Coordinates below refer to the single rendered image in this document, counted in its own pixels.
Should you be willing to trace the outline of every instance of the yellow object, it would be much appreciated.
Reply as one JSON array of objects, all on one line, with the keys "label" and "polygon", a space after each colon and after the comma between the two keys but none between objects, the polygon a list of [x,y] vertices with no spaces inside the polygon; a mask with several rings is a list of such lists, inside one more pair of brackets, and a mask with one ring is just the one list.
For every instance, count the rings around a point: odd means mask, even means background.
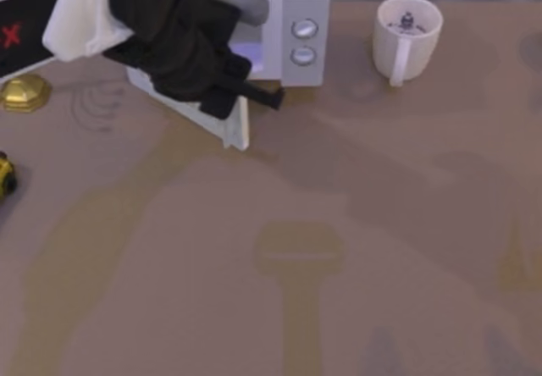
[{"label": "yellow object", "polygon": [[11,195],[17,189],[15,167],[4,152],[0,152],[0,199]]},{"label": "yellow object", "polygon": [[7,111],[29,113],[47,103],[51,86],[39,75],[26,74],[8,80],[0,96]]}]

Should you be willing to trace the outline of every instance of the robotic arm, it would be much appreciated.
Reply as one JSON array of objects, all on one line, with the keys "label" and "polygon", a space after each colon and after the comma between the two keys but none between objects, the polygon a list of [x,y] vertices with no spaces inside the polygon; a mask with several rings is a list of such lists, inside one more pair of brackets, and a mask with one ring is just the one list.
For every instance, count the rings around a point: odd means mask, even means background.
[{"label": "robotic arm", "polygon": [[[238,97],[274,109],[283,101],[283,89],[267,92],[250,84],[251,62],[229,47],[239,22],[266,21],[266,0],[0,1],[6,35],[0,38],[0,78],[49,59],[101,53],[144,72],[159,94],[199,102],[200,112],[219,120],[230,116]],[[32,36],[13,15],[28,11],[42,12],[31,21]],[[23,37],[42,44],[19,47]]]}]

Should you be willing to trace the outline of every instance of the microwave knob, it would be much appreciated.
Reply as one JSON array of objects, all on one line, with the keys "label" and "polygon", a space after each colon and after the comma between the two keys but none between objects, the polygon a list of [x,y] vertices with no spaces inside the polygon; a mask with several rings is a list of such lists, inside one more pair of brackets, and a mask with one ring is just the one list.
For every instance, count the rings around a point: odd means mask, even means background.
[{"label": "microwave knob", "polygon": [[310,39],[318,33],[318,25],[314,20],[305,19],[295,22],[292,27],[292,33],[298,39]]},{"label": "microwave knob", "polygon": [[296,48],[291,52],[291,61],[302,67],[311,65],[316,61],[316,52],[310,47]]}]

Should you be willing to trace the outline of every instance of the brown table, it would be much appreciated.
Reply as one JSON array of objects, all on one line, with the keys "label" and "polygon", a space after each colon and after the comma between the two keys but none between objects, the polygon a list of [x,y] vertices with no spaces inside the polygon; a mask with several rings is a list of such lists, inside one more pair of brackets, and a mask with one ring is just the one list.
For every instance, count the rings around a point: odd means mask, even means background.
[{"label": "brown table", "polygon": [[0,115],[0,374],[534,374],[542,8],[441,6],[390,91],[375,5],[334,5],[324,87],[252,107],[246,153],[115,64],[47,66],[51,103]]}]

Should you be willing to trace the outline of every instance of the white mug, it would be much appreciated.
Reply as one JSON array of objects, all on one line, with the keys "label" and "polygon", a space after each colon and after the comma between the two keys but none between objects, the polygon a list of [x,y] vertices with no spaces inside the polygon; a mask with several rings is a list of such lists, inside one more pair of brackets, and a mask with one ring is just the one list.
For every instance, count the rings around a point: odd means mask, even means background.
[{"label": "white mug", "polygon": [[444,18],[427,0],[386,0],[376,15],[373,61],[391,86],[422,74],[439,41]]}]

